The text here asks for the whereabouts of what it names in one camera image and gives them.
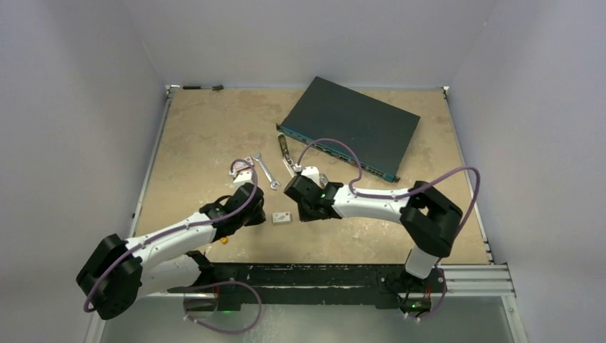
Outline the white staple box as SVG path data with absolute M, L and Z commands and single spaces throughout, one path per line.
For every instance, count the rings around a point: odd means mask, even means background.
M 292 214 L 290 212 L 276 212 L 272 215 L 273 225 L 288 224 L 292 222 Z

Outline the green and white stapler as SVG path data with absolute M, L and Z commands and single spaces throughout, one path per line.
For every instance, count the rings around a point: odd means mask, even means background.
M 290 156 L 289 149 L 287 146 L 286 136 L 283 133 L 279 133 L 277 135 L 277 140 L 279 142 L 279 148 L 282 154 L 282 161 L 287 168 L 287 171 L 291 177 L 294 177 L 296 172 L 294 169 L 294 162 Z

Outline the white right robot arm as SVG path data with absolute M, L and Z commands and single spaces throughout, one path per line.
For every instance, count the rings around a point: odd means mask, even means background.
M 351 191 L 339 182 L 321 187 L 313 179 L 296 175 L 284 193 L 297 203 L 303 222 L 325 219 L 370 218 L 401 224 L 414 246 L 401 272 L 403 285 L 417 291 L 429 281 L 440 259 L 448 257 L 458 235 L 462 210 L 427 182 L 409 189 Z

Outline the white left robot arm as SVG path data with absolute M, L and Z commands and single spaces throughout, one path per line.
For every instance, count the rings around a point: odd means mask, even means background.
M 104 237 L 76 276 L 86 296 L 84 311 L 113 319 L 134 301 L 154 293 L 150 277 L 154 268 L 167 264 L 188 270 L 186 284 L 205 292 L 213 282 L 210 269 L 199 265 L 198 247 L 233 235 L 242 227 L 265 221 L 264 192 L 253 183 L 241 185 L 231 196 L 206 204 L 186 219 L 152 234 L 122 239 Z

